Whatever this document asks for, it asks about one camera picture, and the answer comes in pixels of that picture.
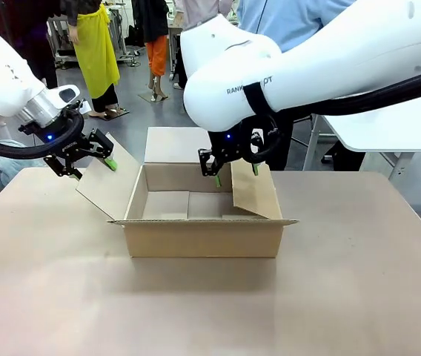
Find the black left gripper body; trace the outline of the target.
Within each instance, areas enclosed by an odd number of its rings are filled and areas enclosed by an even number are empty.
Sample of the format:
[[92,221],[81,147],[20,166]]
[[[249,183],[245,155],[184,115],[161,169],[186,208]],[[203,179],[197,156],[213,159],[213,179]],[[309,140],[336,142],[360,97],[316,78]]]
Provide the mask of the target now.
[[77,110],[62,110],[56,120],[45,128],[36,122],[21,125],[19,131],[26,135],[35,135],[42,145],[22,148],[18,159],[38,159],[52,154],[63,156],[69,149],[90,149],[93,145],[82,133],[84,117]]

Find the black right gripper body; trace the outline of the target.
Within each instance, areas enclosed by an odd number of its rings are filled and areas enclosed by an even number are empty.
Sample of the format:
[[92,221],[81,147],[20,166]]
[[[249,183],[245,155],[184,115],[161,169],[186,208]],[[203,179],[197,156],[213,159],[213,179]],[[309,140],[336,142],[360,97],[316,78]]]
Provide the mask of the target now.
[[233,162],[246,159],[243,147],[243,133],[241,125],[237,124],[223,132],[208,132],[211,151],[214,161],[217,163]]

